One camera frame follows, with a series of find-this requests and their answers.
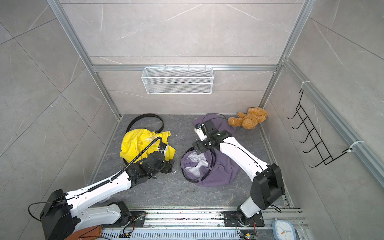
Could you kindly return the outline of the purple garment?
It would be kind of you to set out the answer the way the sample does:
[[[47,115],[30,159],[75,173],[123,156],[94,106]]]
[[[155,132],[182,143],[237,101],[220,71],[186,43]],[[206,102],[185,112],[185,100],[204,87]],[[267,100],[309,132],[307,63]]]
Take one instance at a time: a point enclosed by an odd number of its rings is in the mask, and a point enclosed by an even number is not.
[[[236,129],[228,124],[228,120],[222,114],[210,113],[205,116],[199,117],[193,121],[193,125],[202,124],[206,121],[212,120],[216,128],[219,131],[226,130],[232,135],[235,133]],[[216,163],[213,168],[212,173],[201,183],[196,185],[200,187],[219,187],[224,185],[229,185],[233,182],[234,178],[237,175],[239,166],[226,154],[218,149],[211,149],[216,154]]]

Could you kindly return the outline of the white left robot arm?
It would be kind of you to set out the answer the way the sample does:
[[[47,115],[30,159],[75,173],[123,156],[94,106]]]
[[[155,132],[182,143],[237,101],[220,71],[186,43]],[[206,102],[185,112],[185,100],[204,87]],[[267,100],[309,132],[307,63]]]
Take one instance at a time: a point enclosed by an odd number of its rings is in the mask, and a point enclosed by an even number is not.
[[[116,174],[78,190],[65,193],[59,189],[51,193],[42,203],[44,207],[37,218],[45,239],[64,240],[77,231],[100,225],[126,227],[132,224],[132,214],[124,202],[104,207],[95,207],[95,204],[145,183],[157,173],[170,173],[173,162],[166,161],[169,149],[162,137],[157,137]]]

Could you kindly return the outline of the yellow trousers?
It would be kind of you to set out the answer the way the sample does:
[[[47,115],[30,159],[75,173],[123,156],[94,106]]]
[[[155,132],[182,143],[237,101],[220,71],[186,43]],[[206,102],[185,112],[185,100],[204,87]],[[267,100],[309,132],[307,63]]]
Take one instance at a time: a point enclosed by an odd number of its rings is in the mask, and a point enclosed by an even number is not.
[[[170,131],[162,133],[151,132],[147,129],[129,131],[123,138],[120,157],[123,158],[128,164],[155,138],[161,137],[162,142],[167,144],[165,160],[172,160],[175,156],[176,150],[168,144],[168,137],[170,136]]]

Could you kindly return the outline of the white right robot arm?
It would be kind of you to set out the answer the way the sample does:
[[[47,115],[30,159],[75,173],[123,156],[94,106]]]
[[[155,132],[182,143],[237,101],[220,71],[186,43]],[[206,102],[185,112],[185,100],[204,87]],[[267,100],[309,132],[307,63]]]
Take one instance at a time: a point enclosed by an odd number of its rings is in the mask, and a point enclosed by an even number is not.
[[[193,143],[196,153],[216,149],[231,158],[250,178],[250,196],[237,208],[236,217],[241,223],[266,210],[285,194],[281,169],[267,164],[243,147],[231,133],[219,131],[209,120],[195,125],[199,140]]]

